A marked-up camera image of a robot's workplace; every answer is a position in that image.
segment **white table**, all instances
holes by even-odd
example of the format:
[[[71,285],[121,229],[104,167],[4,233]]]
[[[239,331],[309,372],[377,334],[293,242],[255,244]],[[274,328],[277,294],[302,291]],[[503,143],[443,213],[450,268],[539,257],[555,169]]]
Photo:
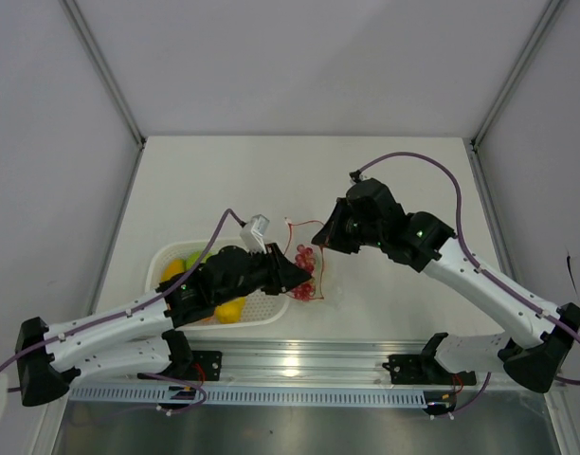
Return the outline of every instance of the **white table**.
[[[461,182],[467,242],[496,265],[488,226],[458,138],[317,136],[155,136],[144,151],[97,311],[142,295],[149,262],[172,242],[206,240],[231,207],[271,220],[267,237],[285,245],[284,217],[325,221],[349,188],[348,172],[389,152],[432,156]],[[454,227],[456,198],[438,169],[393,158],[366,172],[389,185],[406,211],[430,211]],[[236,237],[229,220],[223,237]],[[500,328],[453,290],[393,264],[375,250],[330,253],[338,296],[293,303],[279,320],[246,328],[192,332],[191,337],[337,340],[426,340],[436,332],[484,335]]]

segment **perforated basket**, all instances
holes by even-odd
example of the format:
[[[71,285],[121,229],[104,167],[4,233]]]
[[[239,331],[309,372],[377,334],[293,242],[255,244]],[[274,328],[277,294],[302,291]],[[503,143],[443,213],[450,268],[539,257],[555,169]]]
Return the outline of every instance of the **perforated basket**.
[[[145,292],[154,289],[160,282],[160,278],[168,264],[174,259],[187,259],[191,253],[202,251],[208,242],[178,242],[164,246],[155,254],[147,272]],[[243,247],[241,239],[217,240],[211,252],[215,253],[223,246],[236,245]],[[239,322],[234,324],[221,324],[216,317],[200,320],[181,327],[181,330],[209,330],[236,327],[248,327],[263,325],[279,319],[288,309],[290,299],[287,296],[267,296],[257,291],[246,298],[245,307]]]

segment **white wall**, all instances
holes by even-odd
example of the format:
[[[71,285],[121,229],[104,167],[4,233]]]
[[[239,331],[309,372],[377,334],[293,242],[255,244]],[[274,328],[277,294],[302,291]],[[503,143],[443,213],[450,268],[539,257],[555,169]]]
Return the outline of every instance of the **white wall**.
[[[547,0],[79,0],[150,135],[471,137]]]
[[[135,157],[58,2],[0,0],[0,363],[24,319],[85,311]],[[1,454],[27,453],[39,421],[19,402]]]
[[[580,0],[568,2],[481,156],[523,281],[580,305]],[[580,347],[565,365],[580,378]],[[571,401],[580,426],[580,389]]]

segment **perforated metal strip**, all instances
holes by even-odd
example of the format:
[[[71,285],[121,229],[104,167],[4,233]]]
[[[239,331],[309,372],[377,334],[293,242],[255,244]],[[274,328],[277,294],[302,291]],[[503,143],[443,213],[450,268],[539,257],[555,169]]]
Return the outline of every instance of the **perforated metal strip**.
[[[339,408],[425,408],[422,391],[205,386],[208,404],[249,406],[324,406]],[[86,384],[71,392],[73,401],[191,403],[174,399],[177,388],[162,385]]]

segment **green apple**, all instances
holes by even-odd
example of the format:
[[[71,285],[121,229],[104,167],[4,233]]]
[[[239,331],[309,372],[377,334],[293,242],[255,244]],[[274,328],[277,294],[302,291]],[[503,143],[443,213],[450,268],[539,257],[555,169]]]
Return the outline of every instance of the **green apple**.
[[[193,253],[191,253],[191,255],[185,260],[185,270],[189,270],[190,268],[193,267],[193,265],[197,262],[197,260],[199,259],[199,255],[202,254],[202,251],[195,251]],[[208,253],[206,255],[206,257],[204,258],[204,260],[202,261],[202,264],[206,261],[207,258],[209,258],[211,256],[210,253]]]

